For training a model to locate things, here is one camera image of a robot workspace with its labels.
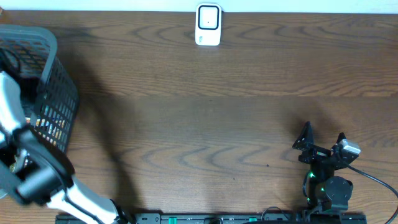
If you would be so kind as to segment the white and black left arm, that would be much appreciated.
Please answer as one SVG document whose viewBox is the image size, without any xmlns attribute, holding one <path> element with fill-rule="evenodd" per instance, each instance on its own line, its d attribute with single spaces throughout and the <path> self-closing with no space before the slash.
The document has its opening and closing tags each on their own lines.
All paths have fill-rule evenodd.
<svg viewBox="0 0 398 224">
<path fill-rule="evenodd" d="M 134 223 L 134 219 L 108 198 L 80 182 L 68 158 L 33 131 L 20 100 L 21 89 L 1 72 L 1 132 L 7 147 L 26 151 L 36 167 L 13 173 L 1 164 L 1 188 L 15 201 L 62 210 L 85 223 Z"/>
</svg>

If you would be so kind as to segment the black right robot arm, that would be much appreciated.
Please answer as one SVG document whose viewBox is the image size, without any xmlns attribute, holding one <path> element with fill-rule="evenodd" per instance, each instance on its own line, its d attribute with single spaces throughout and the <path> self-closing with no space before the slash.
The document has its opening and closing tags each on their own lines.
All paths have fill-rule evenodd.
<svg viewBox="0 0 398 224">
<path fill-rule="evenodd" d="M 312 213 L 339 213 L 348 209 L 352 196 L 352 182 L 335 175 L 336 170 L 344 169 L 360 153 L 351 148 L 344 133 L 331 149 L 317 146 L 313 137 L 311 122 L 307 121 L 294 142 L 293 149 L 301 151 L 298 160 L 310 166 L 303 185 L 303 193 Z"/>
</svg>

